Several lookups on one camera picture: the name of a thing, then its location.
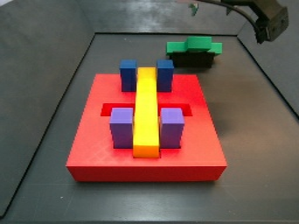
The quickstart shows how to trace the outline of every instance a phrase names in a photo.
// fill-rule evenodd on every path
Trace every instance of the gray tabletop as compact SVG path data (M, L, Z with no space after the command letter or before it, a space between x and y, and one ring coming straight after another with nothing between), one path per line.
M170 35L95 35L1 222L299 221L299 125L237 39L197 74L228 168L198 183L75 183L65 169L94 74L153 67Z

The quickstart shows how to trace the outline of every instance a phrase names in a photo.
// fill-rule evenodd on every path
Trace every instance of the blue block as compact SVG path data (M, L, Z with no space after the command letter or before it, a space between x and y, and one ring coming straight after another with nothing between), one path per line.
M133 109L111 108L109 130L114 149L133 148Z
M121 92L135 91L135 60L122 59L118 66L121 79Z
M180 149L184 126L182 110L161 108L160 118L160 148Z
M172 92L173 62L169 59L156 61L156 91Z

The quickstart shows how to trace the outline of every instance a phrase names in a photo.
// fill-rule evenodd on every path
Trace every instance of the green block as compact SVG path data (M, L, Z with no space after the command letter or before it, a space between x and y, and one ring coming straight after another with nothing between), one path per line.
M221 43L210 43L209 53L214 53L214 55L221 54Z
M173 52L184 52L184 42L166 42L165 55L170 55Z
M210 37L188 37L184 47L188 52L206 52L210 49Z

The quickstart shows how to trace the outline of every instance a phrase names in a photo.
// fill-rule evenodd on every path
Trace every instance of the toy block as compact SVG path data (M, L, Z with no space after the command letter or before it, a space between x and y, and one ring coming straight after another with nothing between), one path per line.
M174 52L169 58L174 67L210 68L214 52Z
M170 55L173 52L184 52L184 42L166 42L165 55Z
M214 55L221 54L221 43L210 43L210 48L208 50L209 53L214 53Z
M133 109L111 108L109 117L109 130L114 149L131 149L133 147Z
M186 52L206 52L210 49L210 37L188 37L184 49Z
M182 110L180 108L161 108L160 117L160 148L180 149L184 125Z
M133 157L160 157L154 67L137 68Z
M169 59L156 61L156 76L157 92L172 92L173 62Z
M172 92L157 93L162 107L181 105L182 113L190 109L184 115L181 148L160 149L158 158L133 158L130 150L113 150L109 117L98 113L105 103L134 104L135 93L121 92L119 85L117 74L94 77L66 162L73 179L83 182L217 180L226 161L196 75L174 74Z
M121 92L135 91L135 60L122 59L119 61L119 79L121 79Z

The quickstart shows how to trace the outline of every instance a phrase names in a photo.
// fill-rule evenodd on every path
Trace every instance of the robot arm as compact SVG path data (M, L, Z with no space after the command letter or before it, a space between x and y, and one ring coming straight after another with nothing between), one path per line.
M196 0L208 4L216 4L226 7L228 12L238 13L252 24L256 32L256 42L261 44L264 41L273 41L284 32L288 26L286 8L281 6L276 0ZM236 8L234 6L248 6L257 15L257 20Z

